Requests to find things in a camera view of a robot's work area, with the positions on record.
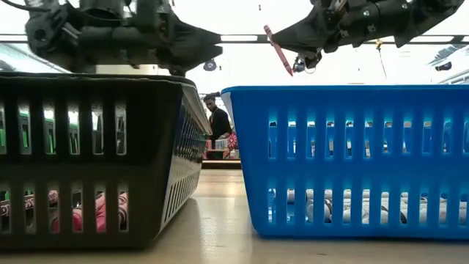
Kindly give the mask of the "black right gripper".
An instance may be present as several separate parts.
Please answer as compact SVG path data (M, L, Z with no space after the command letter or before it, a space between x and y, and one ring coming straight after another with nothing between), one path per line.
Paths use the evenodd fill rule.
M276 32L273 41L299 54L332 53L378 38L376 1L316 1L297 23Z

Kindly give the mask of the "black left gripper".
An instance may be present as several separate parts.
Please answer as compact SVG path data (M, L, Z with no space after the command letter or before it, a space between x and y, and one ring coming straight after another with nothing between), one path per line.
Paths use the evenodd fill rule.
M26 1L31 51L65 70L160 65L171 76L223 53L221 36L181 21L167 1Z

